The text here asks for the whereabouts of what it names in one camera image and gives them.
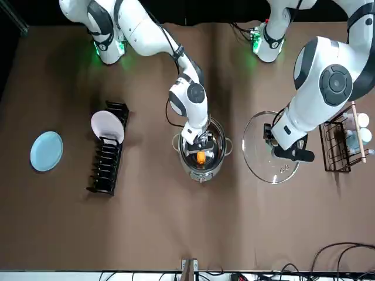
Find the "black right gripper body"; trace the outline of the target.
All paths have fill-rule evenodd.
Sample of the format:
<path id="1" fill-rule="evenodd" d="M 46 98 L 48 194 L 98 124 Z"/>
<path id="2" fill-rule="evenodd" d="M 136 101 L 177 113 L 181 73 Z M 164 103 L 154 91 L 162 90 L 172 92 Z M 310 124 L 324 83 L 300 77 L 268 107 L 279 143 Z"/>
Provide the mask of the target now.
<path id="1" fill-rule="evenodd" d="M 195 138 L 192 145 L 188 145 L 189 150 L 212 150 L 213 148 L 213 134 L 210 131 L 206 131 Z"/>

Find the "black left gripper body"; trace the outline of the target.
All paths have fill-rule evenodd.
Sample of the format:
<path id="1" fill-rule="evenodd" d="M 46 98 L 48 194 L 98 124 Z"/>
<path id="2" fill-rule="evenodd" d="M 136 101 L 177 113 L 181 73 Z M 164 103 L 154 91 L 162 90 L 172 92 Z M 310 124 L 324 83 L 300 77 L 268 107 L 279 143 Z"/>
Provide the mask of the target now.
<path id="1" fill-rule="evenodd" d="M 293 162 L 306 162 L 310 163 L 315 160 L 313 152 L 299 148 L 289 148 L 283 150 L 282 147 L 277 146 L 274 148 L 274 155 L 278 158 L 291 160 Z"/>

